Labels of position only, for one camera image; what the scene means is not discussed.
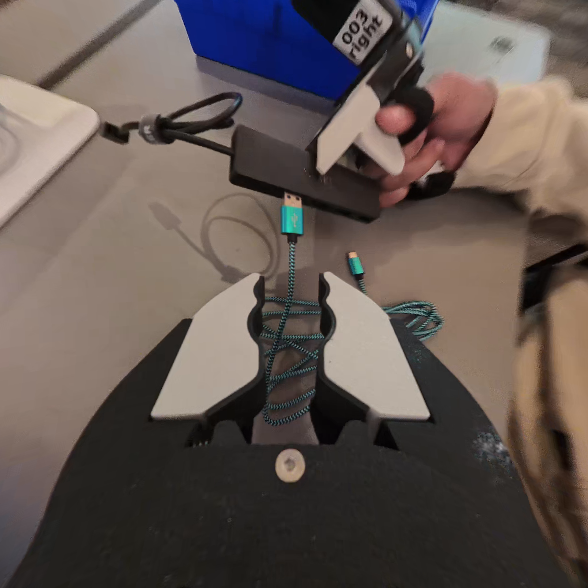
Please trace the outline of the beige hoodie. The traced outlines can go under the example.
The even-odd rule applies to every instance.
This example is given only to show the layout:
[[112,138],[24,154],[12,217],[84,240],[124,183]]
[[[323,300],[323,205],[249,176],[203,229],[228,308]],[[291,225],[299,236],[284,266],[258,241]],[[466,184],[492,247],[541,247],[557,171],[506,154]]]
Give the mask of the beige hoodie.
[[557,269],[519,321],[507,444],[572,586],[587,587],[587,268]]

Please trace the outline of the person's right hand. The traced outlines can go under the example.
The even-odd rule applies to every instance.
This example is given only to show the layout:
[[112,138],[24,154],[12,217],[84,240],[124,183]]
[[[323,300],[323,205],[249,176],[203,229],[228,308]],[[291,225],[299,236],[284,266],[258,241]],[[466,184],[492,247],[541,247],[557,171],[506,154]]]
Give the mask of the person's right hand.
[[388,175],[376,163],[365,173],[380,184],[382,209],[393,207],[409,193],[410,186],[437,163],[456,172],[480,140],[497,100],[497,86],[489,79],[458,73],[434,77],[427,91],[435,107],[428,127],[402,147],[405,165],[398,175]]

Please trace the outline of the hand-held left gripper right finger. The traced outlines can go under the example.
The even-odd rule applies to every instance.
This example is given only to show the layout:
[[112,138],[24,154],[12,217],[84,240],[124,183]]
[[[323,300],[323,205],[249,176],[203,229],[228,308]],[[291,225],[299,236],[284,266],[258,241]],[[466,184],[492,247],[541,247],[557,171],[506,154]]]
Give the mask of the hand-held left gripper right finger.
[[429,408],[388,315],[332,272],[319,276],[318,402],[336,422],[425,422]]

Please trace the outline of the black trousers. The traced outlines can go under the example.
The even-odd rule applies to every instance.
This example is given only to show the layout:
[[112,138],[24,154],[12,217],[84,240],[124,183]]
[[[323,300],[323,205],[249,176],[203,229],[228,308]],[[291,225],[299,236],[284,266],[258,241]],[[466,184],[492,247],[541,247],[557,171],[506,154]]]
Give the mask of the black trousers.
[[564,266],[587,268],[587,245],[578,243],[528,266],[523,273],[522,297],[519,312],[522,314],[540,305],[546,296],[550,280],[557,269]]

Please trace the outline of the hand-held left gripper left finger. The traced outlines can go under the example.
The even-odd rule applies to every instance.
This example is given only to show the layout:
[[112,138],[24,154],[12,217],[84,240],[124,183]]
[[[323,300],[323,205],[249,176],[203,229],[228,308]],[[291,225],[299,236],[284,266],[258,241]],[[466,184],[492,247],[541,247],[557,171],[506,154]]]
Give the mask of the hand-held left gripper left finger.
[[151,410],[153,420],[251,420],[260,412],[264,301],[264,277],[252,273],[194,314]]

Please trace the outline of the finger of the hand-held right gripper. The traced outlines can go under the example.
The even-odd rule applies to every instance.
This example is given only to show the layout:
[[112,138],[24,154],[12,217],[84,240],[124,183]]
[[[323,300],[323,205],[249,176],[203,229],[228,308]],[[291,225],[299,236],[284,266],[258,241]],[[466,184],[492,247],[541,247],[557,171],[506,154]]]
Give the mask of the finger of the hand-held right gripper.
[[351,145],[374,161],[382,156],[381,132],[375,117],[379,99],[369,85],[356,87],[319,132],[316,142],[316,170],[325,175]]

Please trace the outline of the blue plastic bin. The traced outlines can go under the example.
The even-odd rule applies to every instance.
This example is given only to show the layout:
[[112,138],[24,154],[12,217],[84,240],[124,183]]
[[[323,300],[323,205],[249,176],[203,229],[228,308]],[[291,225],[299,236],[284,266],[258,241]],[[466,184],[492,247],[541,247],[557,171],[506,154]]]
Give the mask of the blue plastic bin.
[[[395,1],[422,40],[438,1]],[[176,1],[199,58],[326,99],[338,99],[359,68],[293,8],[292,1]]]

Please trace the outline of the black usb hub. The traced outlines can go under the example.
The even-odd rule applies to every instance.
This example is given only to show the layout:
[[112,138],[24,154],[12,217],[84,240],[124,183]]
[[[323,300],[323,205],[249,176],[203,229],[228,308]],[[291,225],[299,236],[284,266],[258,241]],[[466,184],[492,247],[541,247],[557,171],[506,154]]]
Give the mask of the black usb hub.
[[325,175],[311,152],[239,125],[231,141],[229,181],[238,187],[282,199],[298,196],[302,205],[370,224],[380,217],[379,187],[371,178],[336,164]]

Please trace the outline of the wooden document stand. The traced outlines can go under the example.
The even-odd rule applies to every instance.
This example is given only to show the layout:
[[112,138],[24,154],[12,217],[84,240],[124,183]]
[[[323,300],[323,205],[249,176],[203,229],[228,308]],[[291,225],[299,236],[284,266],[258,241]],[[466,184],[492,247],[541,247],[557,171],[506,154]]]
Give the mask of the wooden document stand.
[[98,132],[91,107],[1,75],[1,226]]

